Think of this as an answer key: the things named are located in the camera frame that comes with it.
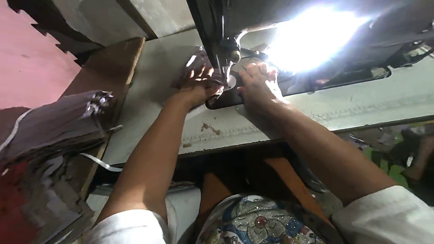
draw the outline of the pink wall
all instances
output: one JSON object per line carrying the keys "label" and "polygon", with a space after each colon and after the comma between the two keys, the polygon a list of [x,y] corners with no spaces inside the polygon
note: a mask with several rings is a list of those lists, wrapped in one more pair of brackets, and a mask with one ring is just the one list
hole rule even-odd
{"label": "pink wall", "polygon": [[52,103],[80,71],[75,57],[32,23],[27,13],[16,13],[0,0],[0,109]]}

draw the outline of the forearm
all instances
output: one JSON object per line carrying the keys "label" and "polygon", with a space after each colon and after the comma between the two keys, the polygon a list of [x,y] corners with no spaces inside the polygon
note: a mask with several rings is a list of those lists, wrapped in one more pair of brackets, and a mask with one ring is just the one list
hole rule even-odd
{"label": "forearm", "polygon": [[168,191],[188,106],[169,99],[126,162],[97,222],[130,209],[152,210],[166,218]]}
{"label": "forearm", "polygon": [[272,106],[270,116],[287,143],[344,204],[396,184],[356,147],[291,105]]}

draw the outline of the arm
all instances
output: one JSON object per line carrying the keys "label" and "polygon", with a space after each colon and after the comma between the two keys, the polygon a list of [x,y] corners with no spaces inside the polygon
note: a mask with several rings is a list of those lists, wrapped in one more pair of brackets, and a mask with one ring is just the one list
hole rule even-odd
{"label": "arm", "polygon": [[212,68],[190,81],[165,103],[160,115],[128,158],[96,224],[131,209],[147,209],[167,220],[165,197],[176,166],[182,128],[188,111],[221,87],[210,84]]}
{"label": "arm", "polygon": [[239,90],[246,107],[270,118],[297,155],[344,204],[396,185],[357,148],[287,102],[277,86],[275,70],[251,64],[240,75],[244,87]]}

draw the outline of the white table surface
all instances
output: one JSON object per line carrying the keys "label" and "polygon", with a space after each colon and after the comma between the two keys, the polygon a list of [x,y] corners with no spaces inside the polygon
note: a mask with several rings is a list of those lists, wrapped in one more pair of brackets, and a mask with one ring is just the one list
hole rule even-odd
{"label": "white table surface", "polygon": [[[242,46],[250,48],[266,42],[272,32],[264,33],[253,34],[250,39],[244,37]],[[195,45],[201,45],[196,30],[145,43],[119,119],[124,128],[110,139],[104,162],[110,165],[126,162],[174,92],[170,83]],[[386,79],[285,98],[313,120],[337,131],[434,115],[433,80],[434,59],[428,57],[411,68],[392,70],[392,76]],[[253,125],[245,114],[243,105],[216,110],[202,106],[190,112],[179,154],[279,138],[272,132],[259,130],[257,123]],[[202,130],[204,123],[220,133]]]}

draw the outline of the red fabric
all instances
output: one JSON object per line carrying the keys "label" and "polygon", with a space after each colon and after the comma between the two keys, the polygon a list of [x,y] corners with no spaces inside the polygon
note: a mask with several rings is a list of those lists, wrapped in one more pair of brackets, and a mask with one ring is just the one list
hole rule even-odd
{"label": "red fabric", "polygon": [[20,191],[26,169],[27,162],[20,163],[0,176],[0,236],[4,244],[27,244],[37,237],[38,228],[23,216],[20,209],[27,202]]}

